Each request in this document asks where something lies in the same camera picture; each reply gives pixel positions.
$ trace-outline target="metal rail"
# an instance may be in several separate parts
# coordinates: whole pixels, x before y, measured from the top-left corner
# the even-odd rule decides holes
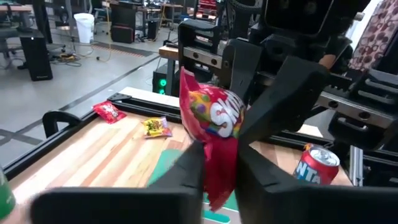
[[[355,21],[362,21],[364,17],[365,17],[365,13],[357,12],[355,17],[354,17],[354,20]]]
[[[223,60],[222,56],[211,54],[193,47],[185,47],[184,56],[205,65],[221,69]],[[271,77],[262,77],[261,80],[261,82],[266,86],[270,86],[273,81],[274,80]],[[388,128],[394,120],[394,117],[389,114],[382,113],[370,107],[325,91],[323,91],[319,96],[317,104],[349,116],[350,118],[362,121],[366,124],[371,124],[384,129]]]
[[[355,146],[349,149],[349,178],[354,186],[363,186],[363,150]]]

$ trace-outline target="soda can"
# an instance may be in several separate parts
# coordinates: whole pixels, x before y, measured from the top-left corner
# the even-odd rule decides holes
[[[328,185],[336,177],[340,160],[321,146],[307,144],[293,176],[298,180]]]
[[[0,220],[4,220],[16,205],[15,196],[8,184],[7,178],[0,167]]]

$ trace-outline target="white trash can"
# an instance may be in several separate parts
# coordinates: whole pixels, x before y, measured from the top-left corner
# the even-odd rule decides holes
[[[89,13],[78,13],[73,17],[76,20],[80,43],[89,44],[94,39],[94,16]]]

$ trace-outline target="green light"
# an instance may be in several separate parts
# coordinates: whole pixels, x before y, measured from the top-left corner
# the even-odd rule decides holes
[[[166,81],[166,79],[164,79],[164,78],[162,78],[161,80],[159,80],[159,85],[160,86],[166,86],[166,84],[167,84],[167,81]]]

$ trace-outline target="skittles bag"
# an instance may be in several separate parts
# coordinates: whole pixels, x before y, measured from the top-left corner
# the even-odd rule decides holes
[[[233,92],[199,84],[192,72],[180,71],[182,123],[191,135],[205,145],[204,189],[210,208],[221,208],[236,184],[238,135],[245,106]]]

